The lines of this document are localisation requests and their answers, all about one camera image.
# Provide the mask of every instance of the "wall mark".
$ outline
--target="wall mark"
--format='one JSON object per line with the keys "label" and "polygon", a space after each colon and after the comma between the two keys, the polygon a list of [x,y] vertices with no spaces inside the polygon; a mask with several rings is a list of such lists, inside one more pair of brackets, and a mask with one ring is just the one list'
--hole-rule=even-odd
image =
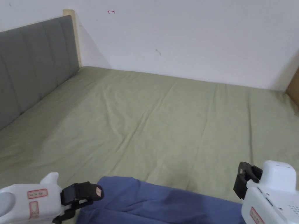
{"label": "wall mark", "polygon": [[158,49],[156,49],[156,51],[159,53],[160,56],[162,55],[161,52]]}

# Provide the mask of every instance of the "gray headboard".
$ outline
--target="gray headboard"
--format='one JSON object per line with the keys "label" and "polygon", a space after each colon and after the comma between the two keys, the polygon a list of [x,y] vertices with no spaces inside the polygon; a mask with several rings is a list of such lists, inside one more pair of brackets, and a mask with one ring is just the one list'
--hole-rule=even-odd
{"label": "gray headboard", "polygon": [[0,130],[78,69],[71,16],[0,32]]}

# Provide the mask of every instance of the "green bed sheet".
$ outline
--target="green bed sheet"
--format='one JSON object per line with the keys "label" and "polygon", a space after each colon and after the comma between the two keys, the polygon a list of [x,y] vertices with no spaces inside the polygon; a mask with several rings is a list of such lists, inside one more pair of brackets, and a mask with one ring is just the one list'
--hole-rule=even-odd
{"label": "green bed sheet", "polygon": [[0,188],[102,176],[239,201],[240,161],[299,171],[299,116],[281,92],[83,67],[0,131]]}

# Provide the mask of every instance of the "sticker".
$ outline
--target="sticker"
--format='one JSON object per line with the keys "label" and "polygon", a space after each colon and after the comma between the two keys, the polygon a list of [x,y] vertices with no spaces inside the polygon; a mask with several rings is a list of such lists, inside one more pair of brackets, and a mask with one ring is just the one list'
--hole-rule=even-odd
{"label": "sticker", "polygon": [[48,196],[48,190],[47,189],[40,189],[35,191],[28,191],[27,197],[28,199],[34,199],[39,197],[46,197]]}
{"label": "sticker", "polygon": [[95,190],[95,192],[97,193],[97,195],[98,195],[99,197],[101,197],[101,195],[102,195],[102,190],[101,190],[101,189],[99,189],[99,188],[97,187],[97,189]]}
{"label": "sticker", "polygon": [[38,202],[37,201],[30,202],[29,209],[30,209],[29,219],[38,219],[39,218]]}
{"label": "sticker", "polygon": [[256,224],[265,224],[262,218],[259,216],[259,214],[256,212],[256,210],[253,207],[251,207],[250,209],[250,216],[252,217],[252,219]]}

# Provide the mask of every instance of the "bed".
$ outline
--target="bed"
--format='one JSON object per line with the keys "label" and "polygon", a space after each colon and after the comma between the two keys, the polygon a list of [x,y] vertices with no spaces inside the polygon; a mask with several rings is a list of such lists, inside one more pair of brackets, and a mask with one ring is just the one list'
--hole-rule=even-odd
{"label": "bed", "polygon": [[240,161],[299,171],[298,109],[288,95],[79,67],[71,16],[0,33],[0,188],[103,176],[238,202]]}

